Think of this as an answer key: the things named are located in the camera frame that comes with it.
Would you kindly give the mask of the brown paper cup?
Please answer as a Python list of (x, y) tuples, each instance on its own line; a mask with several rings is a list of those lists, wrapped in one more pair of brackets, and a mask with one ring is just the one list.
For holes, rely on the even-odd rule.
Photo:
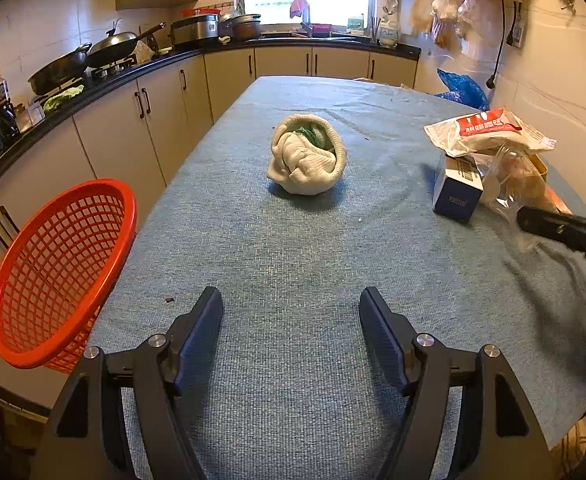
[(547, 165), (543, 162), (543, 160), (537, 154), (529, 154), (528, 158), (532, 162), (534, 167), (537, 169), (537, 171), (539, 172), (540, 177), (542, 177), (542, 180), (544, 182), (547, 182), (548, 181), (548, 172), (549, 172)]

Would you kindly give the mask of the white bag with red label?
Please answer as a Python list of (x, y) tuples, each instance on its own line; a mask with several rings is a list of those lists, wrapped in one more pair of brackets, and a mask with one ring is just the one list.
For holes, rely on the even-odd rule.
[(497, 151), (506, 143), (523, 146), (529, 153), (553, 151), (556, 144), (506, 107), (449, 118), (425, 126), (424, 132), (450, 157)]

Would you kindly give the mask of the steel rice cooker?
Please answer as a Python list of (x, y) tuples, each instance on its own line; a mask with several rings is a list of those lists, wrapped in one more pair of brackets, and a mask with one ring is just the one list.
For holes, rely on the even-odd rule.
[(171, 45), (186, 50), (212, 44), (218, 40), (218, 15), (195, 14), (171, 24)]

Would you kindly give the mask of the clear plastic cup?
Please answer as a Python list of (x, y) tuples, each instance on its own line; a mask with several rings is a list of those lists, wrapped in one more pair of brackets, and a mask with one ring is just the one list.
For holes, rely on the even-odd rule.
[(546, 181), (520, 144), (500, 146), (492, 156), (482, 182), (484, 191), (480, 202), (514, 226), (517, 211), (522, 207), (558, 212)]

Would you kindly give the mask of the blue white small box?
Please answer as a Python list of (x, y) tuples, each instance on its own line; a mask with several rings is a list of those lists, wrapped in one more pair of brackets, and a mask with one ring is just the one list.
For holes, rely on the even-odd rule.
[(482, 178), (473, 159), (442, 154), (433, 188), (435, 214), (468, 222), (483, 191)]

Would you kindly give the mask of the beige lower kitchen cabinets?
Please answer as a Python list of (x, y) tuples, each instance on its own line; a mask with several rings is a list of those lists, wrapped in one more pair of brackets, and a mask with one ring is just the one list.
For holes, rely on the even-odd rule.
[[(89, 335), (134, 348), (189, 311), (206, 286), (226, 313), (213, 370), (217, 399), (249, 391), (293, 401), (361, 386), (363, 287), (398, 286), (400, 235), (429, 210), (423, 128), (446, 109), (424, 93), (359, 80), (267, 76), (204, 136), (188, 124), (175, 66), (156, 89), (130, 81), (72, 119), (86, 176), (133, 191), (136, 237)], [(316, 196), (266, 176), (270, 142), (293, 114), (325, 118), (347, 151), (342, 179)]]

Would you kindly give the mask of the blue plastic bag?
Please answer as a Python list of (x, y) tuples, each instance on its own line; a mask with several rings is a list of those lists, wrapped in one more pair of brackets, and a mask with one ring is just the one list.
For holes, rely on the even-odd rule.
[(436, 93), (438, 98), (473, 107), (482, 112), (489, 110), (486, 93), (470, 76), (446, 72), (441, 68), (438, 68), (437, 75), (447, 87), (445, 92)]

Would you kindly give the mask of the black wok with lid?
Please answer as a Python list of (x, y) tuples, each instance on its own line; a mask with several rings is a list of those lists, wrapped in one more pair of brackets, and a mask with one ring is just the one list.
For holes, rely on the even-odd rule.
[(87, 66), (90, 68), (100, 68), (118, 62), (123, 58), (130, 56), (138, 42), (152, 36), (165, 27), (166, 23), (161, 22), (154, 27), (135, 34), (134, 32), (115, 32), (112, 28), (108, 31), (106, 38), (93, 44), (87, 53)]

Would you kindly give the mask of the black frying pan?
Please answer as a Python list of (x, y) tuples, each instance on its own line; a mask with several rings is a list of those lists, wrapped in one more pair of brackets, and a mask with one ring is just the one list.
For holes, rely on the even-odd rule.
[(60, 88), (62, 84), (82, 76), (87, 68), (88, 52), (91, 47), (92, 44), (82, 44), (28, 78), (28, 83), (36, 96), (44, 96)]

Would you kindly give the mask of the blue table cloth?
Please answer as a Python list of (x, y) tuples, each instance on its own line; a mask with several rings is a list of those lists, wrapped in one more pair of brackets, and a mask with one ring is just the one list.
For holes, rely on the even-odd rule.
[(358, 302), (452, 348), (494, 344), (549, 443), (586, 410), (586, 260), (523, 246), (487, 208), (435, 214), (440, 154), (424, 127), (464, 107), (370, 82), (254, 82), (155, 204), (90, 340), (138, 346), (206, 286), (225, 314), (190, 396), (212, 479), (372, 479), (405, 400), (373, 366)]

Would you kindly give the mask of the red plastic mesh basket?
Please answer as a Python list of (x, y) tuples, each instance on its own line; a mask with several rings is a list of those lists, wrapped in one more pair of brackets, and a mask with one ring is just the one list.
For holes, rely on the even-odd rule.
[(24, 224), (0, 264), (0, 356), (9, 365), (72, 372), (133, 247), (137, 217), (128, 185), (98, 179)]

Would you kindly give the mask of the hanging plastic bags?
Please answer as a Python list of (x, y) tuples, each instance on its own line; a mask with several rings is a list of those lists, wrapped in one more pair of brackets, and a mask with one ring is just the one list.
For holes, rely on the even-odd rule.
[(506, 40), (506, 7), (522, 0), (413, 0), (408, 15), (412, 32), (429, 35), (449, 50), (457, 37), (496, 49)]

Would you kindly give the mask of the dark cooking pot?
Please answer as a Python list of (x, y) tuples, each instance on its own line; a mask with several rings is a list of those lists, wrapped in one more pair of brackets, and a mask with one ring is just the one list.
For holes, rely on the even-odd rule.
[(225, 14), (218, 23), (218, 36), (232, 41), (261, 38), (261, 14)]

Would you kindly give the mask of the white cloth bundle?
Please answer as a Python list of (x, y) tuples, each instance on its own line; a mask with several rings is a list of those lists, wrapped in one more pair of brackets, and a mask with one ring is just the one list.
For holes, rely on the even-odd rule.
[(347, 152), (342, 137), (325, 118), (291, 115), (273, 132), (268, 179), (292, 195), (315, 196), (341, 180)]

